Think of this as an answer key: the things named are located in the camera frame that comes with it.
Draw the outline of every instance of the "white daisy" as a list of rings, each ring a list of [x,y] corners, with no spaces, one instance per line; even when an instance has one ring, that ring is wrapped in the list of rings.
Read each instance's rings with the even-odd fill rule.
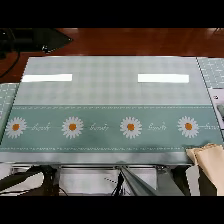
[[[64,131],[66,138],[70,137],[71,139],[82,134],[81,130],[83,130],[83,122],[78,117],[69,117],[63,122],[62,127],[62,131]]]
[[[179,127],[179,131],[182,131],[182,135],[188,138],[194,138],[199,133],[199,127],[194,118],[182,117],[179,119],[177,127]]]
[[[139,136],[141,134],[140,130],[142,130],[140,121],[134,117],[126,117],[126,119],[123,119],[120,127],[120,131],[123,131],[123,135],[126,135],[126,138],[130,139]]]
[[[17,138],[23,134],[26,128],[25,119],[14,117],[14,119],[8,122],[5,131],[8,138]]]

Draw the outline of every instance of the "table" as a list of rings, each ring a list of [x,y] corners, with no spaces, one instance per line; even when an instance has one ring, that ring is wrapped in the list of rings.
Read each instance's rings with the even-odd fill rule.
[[[138,74],[187,74],[189,83],[138,83]],[[0,161],[66,164],[186,164],[186,148],[222,144],[194,57],[33,57],[21,82]]]

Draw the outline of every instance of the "daisy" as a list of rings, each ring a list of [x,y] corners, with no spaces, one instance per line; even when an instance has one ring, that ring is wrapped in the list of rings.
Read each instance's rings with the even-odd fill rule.
[[[66,138],[70,137],[71,139],[82,134],[81,130],[83,130],[83,122],[78,117],[69,117],[63,122],[62,127],[62,131],[64,131]]]
[[[194,138],[199,133],[199,127],[194,118],[182,117],[179,119],[177,127],[179,127],[179,131],[182,131],[182,135],[188,138]]]
[[[17,138],[23,134],[26,128],[25,119],[14,117],[14,119],[8,122],[5,131],[8,138]]]
[[[135,138],[141,134],[140,130],[142,130],[142,125],[138,119],[134,117],[126,117],[123,119],[120,125],[120,131],[123,131],[123,135],[126,135],[126,138]]]

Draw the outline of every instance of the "yellow flower center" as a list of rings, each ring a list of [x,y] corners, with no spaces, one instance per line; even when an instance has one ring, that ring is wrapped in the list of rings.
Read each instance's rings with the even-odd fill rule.
[[[71,131],[74,131],[74,130],[76,129],[76,124],[70,124],[70,125],[69,125],[69,129],[70,129]]]
[[[191,130],[191,129],[192,129],[192,124],[190,124],[190,123],[186,123],[186,124],[185,124],[185,128],[186,128],[187,130]]]
[[[17,130],[19,130],[19,124],[14,124],[14,125],[12,126],[12,130],[13,130],[13,131],[17,131]]]
[[[135,126],[133,124],[128,124],[128,130],[133,131],[135,129]]]

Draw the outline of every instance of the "brown wooden surface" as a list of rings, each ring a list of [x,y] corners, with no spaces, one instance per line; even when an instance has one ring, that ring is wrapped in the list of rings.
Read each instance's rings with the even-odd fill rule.
[[[222,28],[58,28],[74,39],[47,56],[148,55],[224,57]],[[0,83],[20,82],[27,59],[44,53],[21,53],[18,64]],[[0,60],[0,75],[16,59],[10,53]]]

